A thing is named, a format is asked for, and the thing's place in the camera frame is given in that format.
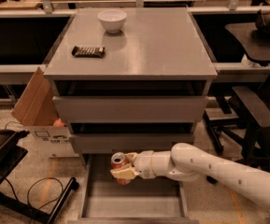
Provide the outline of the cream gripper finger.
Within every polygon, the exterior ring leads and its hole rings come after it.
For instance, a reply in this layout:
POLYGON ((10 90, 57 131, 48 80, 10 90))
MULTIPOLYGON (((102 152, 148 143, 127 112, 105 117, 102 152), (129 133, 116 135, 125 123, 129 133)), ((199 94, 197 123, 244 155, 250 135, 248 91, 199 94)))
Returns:
POLYGON ((128 167, 125 169, 112 169, 110 173, 116 179, 133 180, 139 176, 139 172, 137 172, 133 167, 128 167))
POLYGON ((137 156, 138 154, 136 152, 126 153, 126 157, 131 164, 135 163, 135 159, 137 158, 137 156))

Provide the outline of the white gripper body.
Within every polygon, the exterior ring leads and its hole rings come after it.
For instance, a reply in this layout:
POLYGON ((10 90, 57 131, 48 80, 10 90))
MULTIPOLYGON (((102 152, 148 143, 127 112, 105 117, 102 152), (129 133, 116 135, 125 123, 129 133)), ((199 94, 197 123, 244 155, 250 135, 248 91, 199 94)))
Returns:
POLYGON ((170 151, 143 151, 134 162, 135 170, 143 179, 152 179, 157 176, 168 176, 174 168, 170 151))

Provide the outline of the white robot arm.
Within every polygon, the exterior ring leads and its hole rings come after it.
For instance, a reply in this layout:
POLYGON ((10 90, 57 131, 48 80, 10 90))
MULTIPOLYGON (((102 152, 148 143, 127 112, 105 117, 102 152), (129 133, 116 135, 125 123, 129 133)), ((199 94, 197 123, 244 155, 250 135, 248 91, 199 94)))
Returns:
POLYGON ((187 143, 167 151, 117 152, 111 157, 110 173, 127 184, 141 177, 164 176, 188 182, 199 175, 210 176, 270 211, 270 173, 211 155, 187 143))

